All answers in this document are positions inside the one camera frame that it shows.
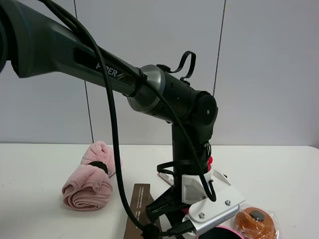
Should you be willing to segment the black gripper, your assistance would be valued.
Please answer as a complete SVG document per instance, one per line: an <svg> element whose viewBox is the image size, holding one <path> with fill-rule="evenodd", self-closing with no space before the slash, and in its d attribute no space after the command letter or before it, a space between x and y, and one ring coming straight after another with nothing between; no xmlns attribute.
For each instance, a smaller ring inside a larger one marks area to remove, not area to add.
<svg viewBox="0 0 319 239"><path fill-rule="evenodd" d="M171 186L155 201L146 206L146 216L150 222L155 223L160 216L165 215L171 225L171 228L160 234L184 234L192 231L192 222L182 221L185 217L185 210L190 205L181 201L180 196Z"/></svg>

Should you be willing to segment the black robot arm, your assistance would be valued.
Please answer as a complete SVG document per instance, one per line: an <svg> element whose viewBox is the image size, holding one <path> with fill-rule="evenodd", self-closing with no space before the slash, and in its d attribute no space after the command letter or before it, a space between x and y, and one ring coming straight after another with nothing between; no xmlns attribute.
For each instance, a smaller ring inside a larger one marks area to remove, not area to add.
<svg viewBox="0 0 319 239"><path fill-rule="evenodd" d="M186 76L177 79L165 65L134 67L97 45L88 30L67 10L46 0L46 7L57 16L52 20L16 0L0 3L0 64L11 62L20 78L61 72L106 89L115 154L120 162L118 126L114 92L124 95L137 112L171 124L173 160L158 166L158 172L173 176L174 185L146 207L149 224L142 225L129 208L121 172L117 173L120 197L131 221L145 239L181 238L194 225L181 220L188 207L181 199L183 175L198 176L205 196L216 201L210 179L205 179L211 155L209 140L217 118L215 98L206 91L194 90L188 82L196 55L186 51L182 69L191 59Z"/></svg>

